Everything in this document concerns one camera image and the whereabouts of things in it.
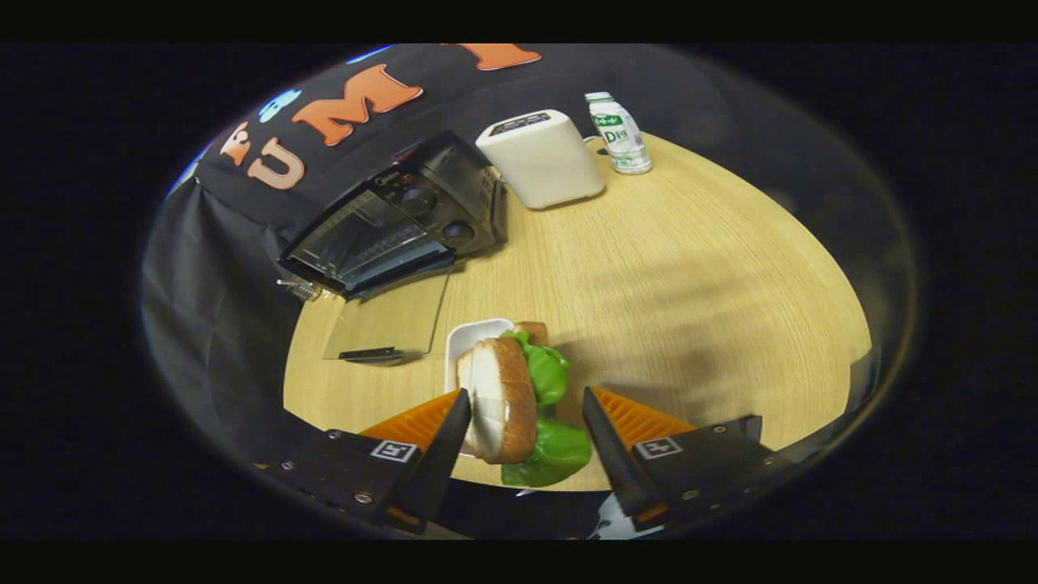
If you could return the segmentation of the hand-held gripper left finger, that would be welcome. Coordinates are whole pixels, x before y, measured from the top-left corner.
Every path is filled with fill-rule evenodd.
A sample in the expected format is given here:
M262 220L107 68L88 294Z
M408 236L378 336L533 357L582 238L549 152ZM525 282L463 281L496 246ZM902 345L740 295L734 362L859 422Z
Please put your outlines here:
M456 389L362 432L330 429L256 472L370 536L420 536L438 513L472 415Z

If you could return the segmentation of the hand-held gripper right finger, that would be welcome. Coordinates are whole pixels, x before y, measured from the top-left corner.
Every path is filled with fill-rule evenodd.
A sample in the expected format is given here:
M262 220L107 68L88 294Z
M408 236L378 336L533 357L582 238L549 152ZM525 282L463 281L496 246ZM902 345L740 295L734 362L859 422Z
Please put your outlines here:
M792 462L757 438L759 415L693 427L601 387L583 389L582 415L620 509L638 530L696 527L792 474Z

